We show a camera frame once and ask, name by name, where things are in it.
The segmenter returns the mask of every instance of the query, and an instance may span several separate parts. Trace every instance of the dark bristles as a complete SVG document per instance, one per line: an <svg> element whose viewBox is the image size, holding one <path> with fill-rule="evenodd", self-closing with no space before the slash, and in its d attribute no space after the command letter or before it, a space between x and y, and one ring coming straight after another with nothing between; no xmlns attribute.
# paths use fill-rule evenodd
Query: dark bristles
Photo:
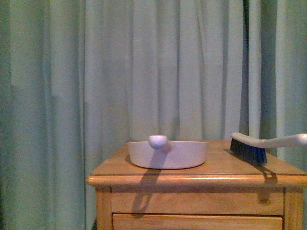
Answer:
<svg viewBox="0 0 307 230"><path fill-rule="evenodd" d="M247 163L255 166L265 165L267 163L267 156L265 149L253 147L244 144L238 140L232 139L230 150L238 157L242 158Z"/></svg>

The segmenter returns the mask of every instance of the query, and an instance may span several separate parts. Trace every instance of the wood grain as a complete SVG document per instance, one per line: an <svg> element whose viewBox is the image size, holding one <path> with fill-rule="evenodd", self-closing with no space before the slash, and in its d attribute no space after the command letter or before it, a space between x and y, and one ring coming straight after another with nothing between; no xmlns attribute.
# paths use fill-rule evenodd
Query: wood grain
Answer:
<svg viewBox="0 0 307 230"><path fill-rule="evenodd" d="M282 215L283 189L194 188L112 192L114 213Z"/></svg>
<svg viewBox="0 0 307 230"><path fill-rule="evenodd" d="M112 230L111 191L96 189L97 230Z"/></svg>
<svg viewBox="0 0 307 230"><path fill-rule="evenodd" d="M303 189L286 188L284 197L284 230L303 228Z"/></svg>
<svg viewBox="0 0 307 230"><path fill-rule="evenodd" d="M198 167L181 170L153 170L131 163L127 145L123 145L109 159L98 166L88 176L88 184L104 186L139 186L155 184L186 186L202 184L206 186L242 187L304 187L307 186L307 173L267 154L268 164L264 167L252 166L229 150L230 141L208 140L207 161Z"/></svg>
<svg viewBox="0 0 307 230"><path fill-rule="evenodd" d="M114 230L282 230L279 217L114 214Z"/></svg>

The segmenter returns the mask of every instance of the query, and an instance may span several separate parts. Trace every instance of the curtain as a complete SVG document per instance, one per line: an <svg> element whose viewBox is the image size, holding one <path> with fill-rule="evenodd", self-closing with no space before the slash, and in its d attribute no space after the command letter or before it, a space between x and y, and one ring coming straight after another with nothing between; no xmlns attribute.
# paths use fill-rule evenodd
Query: curtain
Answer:
<svg viewBox="0 0 307 230"><path fill-rule="evenodd" d="M85 178L128 140L307 133L305 1L3 0L0 8L4 229L92 229ZM304 152L272 153L306 170Z"/></svg>

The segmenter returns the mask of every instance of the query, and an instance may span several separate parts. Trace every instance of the brush handle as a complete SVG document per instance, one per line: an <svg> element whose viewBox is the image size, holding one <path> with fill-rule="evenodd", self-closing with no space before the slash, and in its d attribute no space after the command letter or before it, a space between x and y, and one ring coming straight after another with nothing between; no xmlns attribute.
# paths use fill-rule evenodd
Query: brush handle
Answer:
<svg viewBox="0 0 307 230"><path fill-rule="evenodd" d="M264 149L272 149L279 147L294 147L294 146L303 146L303 145L307 146L306 133L286 136L283 138L268 139L268 140L252 138L242 133L233 133L231 137L244 144Z"/></svg>

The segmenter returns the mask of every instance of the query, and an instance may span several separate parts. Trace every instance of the wooden drawer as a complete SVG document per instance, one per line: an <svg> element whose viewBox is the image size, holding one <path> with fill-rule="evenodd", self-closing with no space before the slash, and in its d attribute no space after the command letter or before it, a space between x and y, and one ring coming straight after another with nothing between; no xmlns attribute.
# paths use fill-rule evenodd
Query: wooden drawer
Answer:
<svg viewBox="0 0 307 230"><path fill-rule="evenodd" d="M281 217L114 214L114 230L282 230Z"/></svg>
<svg viewBox="0 0 307 230"><path fill-rule="evenodd" d="M112 213L283 215L282 188L112 190Z"/></svg>

